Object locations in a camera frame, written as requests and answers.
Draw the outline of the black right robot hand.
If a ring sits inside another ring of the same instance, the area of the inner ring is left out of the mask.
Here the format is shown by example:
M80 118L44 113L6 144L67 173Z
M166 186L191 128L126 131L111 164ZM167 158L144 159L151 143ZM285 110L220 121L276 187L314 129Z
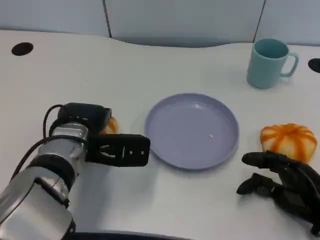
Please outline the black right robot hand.
M320 236L320 175L312 167L272 151L248 152L241 161L278 174L281 184L253 173L240 184L238 195L255 193L271 198L280 209L312 224L310 233Z

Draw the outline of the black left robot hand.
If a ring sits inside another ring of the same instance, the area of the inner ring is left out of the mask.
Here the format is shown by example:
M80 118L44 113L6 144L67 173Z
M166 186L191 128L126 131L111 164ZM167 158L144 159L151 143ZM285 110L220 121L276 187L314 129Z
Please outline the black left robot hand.
M98 135L108 125L112 110L102 105L70 102L63 105L54 124L76 123L85 126L91 134Z

